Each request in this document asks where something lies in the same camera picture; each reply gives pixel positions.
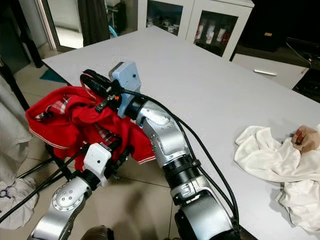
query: drawer handle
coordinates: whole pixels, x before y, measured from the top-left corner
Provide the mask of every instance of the drawer handle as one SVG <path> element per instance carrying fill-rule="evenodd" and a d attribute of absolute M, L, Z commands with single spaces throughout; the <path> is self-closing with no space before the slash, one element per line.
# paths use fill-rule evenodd
<path fill-rule="evenodd" d="M 259 69 L 255 69 L 253 70 L 255 73 L 258 73 L 258 74 L 265 74 L 265 75 L 270 75 L 270 76 L 277 76 L 277 73 L 275 72 L 269 72 L 269 71 L 262 71 L 262 70 L 259 70 Z"/>

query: table surface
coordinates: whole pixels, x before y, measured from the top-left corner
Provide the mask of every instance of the table surface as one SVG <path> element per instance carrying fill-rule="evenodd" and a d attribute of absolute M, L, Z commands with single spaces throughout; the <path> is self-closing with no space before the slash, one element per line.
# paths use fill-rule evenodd
<path fill-rule="evenodd" d="M 300 125 L 319 124 L 320 104 L 156 27 L 44 60 L 74 86 L 80 86 L 85 69 L 108 76 L 124 61 L 136 63 L 142 93 L 159 100 L 201 137 L 234 191 L 245 229 L 259 240 L 320 239 L 289 223 L 275 200 L 280 184 L 253 177 L 233 161 L 235 139 L 247 126 L 270 126 L 273 136 L 283 140 Z M 222 186 L 200 147 L 191 144 L 203 168 Z"/>

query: drawer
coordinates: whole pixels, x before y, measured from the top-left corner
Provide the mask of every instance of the drawer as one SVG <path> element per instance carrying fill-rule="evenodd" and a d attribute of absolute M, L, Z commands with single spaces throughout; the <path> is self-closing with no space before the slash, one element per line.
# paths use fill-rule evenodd
<path fill-rule="evenodd" d="M 292 89 L 308 70 L 303 66 L 242 54 L 235 54 L 232 62 L 289 89 Z"/>

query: red cloth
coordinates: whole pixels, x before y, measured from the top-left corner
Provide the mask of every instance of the red cloth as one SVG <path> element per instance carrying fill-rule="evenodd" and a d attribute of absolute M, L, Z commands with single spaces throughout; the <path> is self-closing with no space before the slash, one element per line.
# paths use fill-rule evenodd
<path fill-rule="evenodd" d="M 95 106 L 103 99 L 92 91 L 90 94 L 96 99 L 77 86 L 51 92 L 26 111 L 30 131 L 53 146 L 56 156 L 63 159 L 73 156 L 84 142 L 108 145 L 114 136 L 122 138 L 114 160 L 129 145 L 133 146 L 131 155 L 139 164 L 155 159 L 151 143 L 142 129 L 128 117 L 120 118 L 108 107 L 101 113 L 96 112 Z M 75 159 L 75 169 L 83 170 L 84 157 Z"/>

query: white fabric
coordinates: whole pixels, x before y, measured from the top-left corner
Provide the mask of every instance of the white fabric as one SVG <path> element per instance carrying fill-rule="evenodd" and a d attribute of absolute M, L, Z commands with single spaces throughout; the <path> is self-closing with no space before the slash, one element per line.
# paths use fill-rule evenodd
<path fill-rule="evenodd" d="M 3 181 L 0 182 L 0 190 L 4 190 L 8 187 Z M 7 195 L 10 197 L 0 197 L 0 217 L 13 208 L 17 203 L 21 202 L 26 196 L 28 196 L 36 187 L 35 180 L 31 177 L 24 179 L 17 178 L 12 187 L 7 190 Z M 33 209 L 37 203 L 38 195 L 33 196 L 22 207 L 18 208 L 9 217 L 7 217 L 2 223 L 0 228 L 3 229 L 17 229 L 24 226 L 31 216 L 33 215 Z"/>
<path fill-rule="evenodd" d="M 31 138 L 25 111 L 0 76 L 0 216 L 36 187 L 35 181 L 30 177 L 16 179 L 19 167 L 28 156 L 28 142 Z M 9 197 L 3 196 L 8 186 L 12 186 L 8 188 Z M 37 198 L 35 195 L 10 215 L 0 224 L 0 228 L 17 229 L 23 226 L 31 218 Z"/>
<path fill-rule="evenodd" d="M 0 181 L 11 185 L 16 172 L 28 156 L 28 131 L 25 111 L 0 76 Z"/>
<path fill-rule="evenodd" d="M 281 144 L 270 127 L 249 126 L 235 140 L 234 161 L 247 173 L 285 183 L 277 200 L 291 222 L 309 232 L 320 232 L 320 148 L 300 154 L 291 138 Z"/>

